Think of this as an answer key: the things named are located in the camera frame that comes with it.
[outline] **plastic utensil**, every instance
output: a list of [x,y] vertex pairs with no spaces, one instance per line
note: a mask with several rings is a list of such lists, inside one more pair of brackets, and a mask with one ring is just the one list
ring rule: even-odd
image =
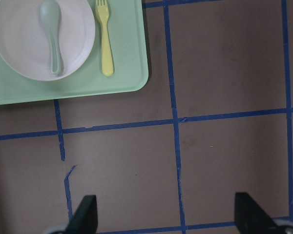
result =
[[102,40],[102,72],[105,76],[110,77],[114,73],[113,58],[111,46],[108,38],[107,21],[109,10],[107,0],[96,0],[96,17],[101,26]]
[[49,40],[51,51],[51,71],[53,74],[59,75],[63,68],[59,47],[61,10],[58,3],[55,0],[45,0],[40,7],[40,18]]

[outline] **fork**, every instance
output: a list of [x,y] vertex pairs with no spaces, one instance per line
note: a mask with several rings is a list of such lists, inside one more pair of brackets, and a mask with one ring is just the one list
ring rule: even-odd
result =
[[108,38],[107,21],[109,10],[107,0],[96,0],[96,18],[101,26],[102,40],[102,72],[105,76],[110,77],[114,73],[111,46]]

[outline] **tray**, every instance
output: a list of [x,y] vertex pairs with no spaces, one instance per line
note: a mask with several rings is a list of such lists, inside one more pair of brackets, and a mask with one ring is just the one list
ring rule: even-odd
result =
[[[88,0],[94,11],[95,0]],[[96,38],[87,61],[75,73],[56,81],[36,81],[14,72],[0,56],[0,105],[49,99],[131,92],[148,79],[146,40],[139,0],[109,0],[109,37],[115,72],[101,71],[101,35]]]

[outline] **round plate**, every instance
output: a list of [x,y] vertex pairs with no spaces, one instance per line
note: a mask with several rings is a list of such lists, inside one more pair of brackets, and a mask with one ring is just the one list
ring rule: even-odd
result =
[[95,22],[87,0],[57,0],[63,72],[51,73],[51,53],[40,21],[43,0],[0,0],[0,55],[24,77],[49,81],[75,72],[88,58],[95,38]]

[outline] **pale green spoon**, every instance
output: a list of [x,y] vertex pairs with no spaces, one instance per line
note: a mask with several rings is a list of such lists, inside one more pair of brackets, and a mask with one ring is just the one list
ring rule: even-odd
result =
[[45,0],[40,7],[40,18],[49,40],[51,51],[51,71],[53,74],[59,75],[63,68],[59,47],[61,10],[58,3],[55,0]]

